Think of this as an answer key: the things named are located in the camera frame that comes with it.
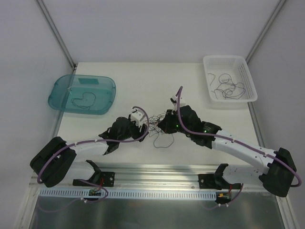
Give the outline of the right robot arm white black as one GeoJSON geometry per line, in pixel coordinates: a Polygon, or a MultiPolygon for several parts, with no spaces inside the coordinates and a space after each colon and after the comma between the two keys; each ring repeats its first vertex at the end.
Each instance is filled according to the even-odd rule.
{"type": "Polygon", "coordinates": [[[214,174],[203,180],[204,186],[217,190],[230,185],[262,186],[278,197],[286,197],[293,185],[296,167],[288,150],[272,150],[245,143],[213,123],[202,121],[190,106],[167,110],[157,125],[164,133],[182,133],[199,146],[228,153],[246,163],[236,166],[222,163],[214,174]]]}

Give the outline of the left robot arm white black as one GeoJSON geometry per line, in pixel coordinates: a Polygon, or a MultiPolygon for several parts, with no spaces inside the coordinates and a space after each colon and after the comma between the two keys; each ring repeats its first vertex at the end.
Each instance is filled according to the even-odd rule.
{"type": "Polygon", "coordinates": [[[93,161],[95,156],[108,155],[123,143],[143,141],[148,134],[149,119],[131,114],[118,117],[102,134],[93,140],[68,144],[54,137],[31,160],[30,167],[38,175],[38,183],[54,187],[62,181],[73,186],[101,186],[106,178],[93,161]]]}

